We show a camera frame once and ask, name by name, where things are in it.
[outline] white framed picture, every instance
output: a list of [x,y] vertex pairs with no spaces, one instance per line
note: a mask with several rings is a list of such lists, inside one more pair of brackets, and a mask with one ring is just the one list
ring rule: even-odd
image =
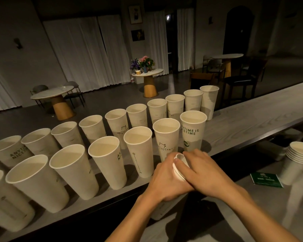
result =
[[142,23],[140,6],[129,6],[129,16],[131,24],[139,24]]

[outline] person's left hand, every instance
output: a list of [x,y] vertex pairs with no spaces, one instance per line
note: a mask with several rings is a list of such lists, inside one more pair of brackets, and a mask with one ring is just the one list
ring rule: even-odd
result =
[[144,195],[150,195],[152,199],[161,202],[194,190],[188,182],[179,180],[174,174],[173,161],[177,154],[178,152],[170,153],[164,162],[157,165]]

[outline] framed picture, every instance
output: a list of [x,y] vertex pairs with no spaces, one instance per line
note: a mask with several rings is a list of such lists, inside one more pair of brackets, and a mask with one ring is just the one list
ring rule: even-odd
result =
[[131,31],[132,41],[143,41],[145,40],[145,33],[142,29]]
[[131,24],[139,24],[142,23],[140,6],[129,6],[129,16]]

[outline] person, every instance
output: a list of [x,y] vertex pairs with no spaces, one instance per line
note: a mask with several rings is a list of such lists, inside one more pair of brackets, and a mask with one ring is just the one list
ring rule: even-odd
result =
[[[256,205],[248,192],[234,183],[205,152],[183,152],[189,168],[170,153],[159,163],[145,190],[106,242],[138,242],[151,213],[161,201],[169,201],[192,190],[225,202],[239,217],[256,242],[299,240]],[[174,176],[173,162],[187,181]]]

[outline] green packet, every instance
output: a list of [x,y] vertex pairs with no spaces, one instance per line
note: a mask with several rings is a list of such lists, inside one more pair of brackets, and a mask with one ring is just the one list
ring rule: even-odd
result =
[[283,188],[276,174],[253,172],[250,176],[254,184]]

